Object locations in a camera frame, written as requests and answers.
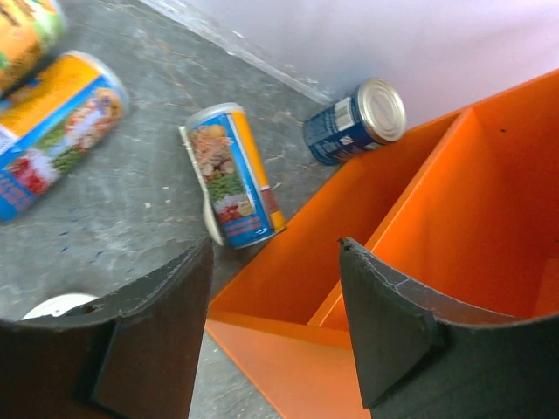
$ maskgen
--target blue can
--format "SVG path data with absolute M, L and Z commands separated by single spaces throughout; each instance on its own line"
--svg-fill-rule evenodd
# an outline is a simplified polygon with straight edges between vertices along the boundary
M 307 120 L 303 136 L 316 160 L 333 166 L 398 141 L 405 120 L 404 103 L 394 88 L 382 79 L 369 79 Z

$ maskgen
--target can on its side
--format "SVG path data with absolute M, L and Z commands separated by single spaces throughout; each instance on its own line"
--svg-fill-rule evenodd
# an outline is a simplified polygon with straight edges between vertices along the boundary
M 83 52 L 63 54 L 37 80 L 0 113 L 1 221 L 27 209 L 128 110 L 121 82 Z
M 66 31 L 56 0 L 0 0 L 0 95 L 22 79 Z
M 316 160 L 335 165 L 398 141 L 405 120 L 400 96 L 386 81 L 375 78 L 307 120 L 303 136 Z
M 186 130 L 218 224 L 236 249 L 286 228 L 273 198 L 245 110 L 224 103 L 195 113 Z

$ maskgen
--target orange box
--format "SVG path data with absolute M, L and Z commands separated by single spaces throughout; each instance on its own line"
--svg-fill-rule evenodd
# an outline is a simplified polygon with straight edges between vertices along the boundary
M 559 71 L 349 161 L 213 299 L 209 332 L 285 418 L 370 417 L 340 237 L 468 303 L 523 318 L 557 310 L 557 92 Z

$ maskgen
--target white wall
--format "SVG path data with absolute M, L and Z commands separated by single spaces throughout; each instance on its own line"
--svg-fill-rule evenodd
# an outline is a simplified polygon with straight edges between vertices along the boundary
M 387 79 L 410 126 L 559 67 L 559 0 L 189 2 L 209 18 L 205 29 L 242 36 L 229 49 L 249 50 L 318 100 Z

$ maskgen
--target speckled gray surface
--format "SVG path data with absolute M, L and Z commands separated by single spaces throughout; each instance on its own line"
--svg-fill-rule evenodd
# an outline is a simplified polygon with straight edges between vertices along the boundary
M 106 62 L 129 89 L 132 110 L 69 178 L 1 226 L 3 318 L 64 292 L 111 292 L 204 233 L 197 179 L 176 133 L 201 108 L 237 101 L 246 109 L 287 217 L 331 175 L 301 139 L 301 121 L 317 107 L 309 99 L 135 0 L 60 3 L 70 20 L 60 50 Z M 257 250 L 216 249 L 213 291 Z M 276 415 L 205 339 L 191 417 Z

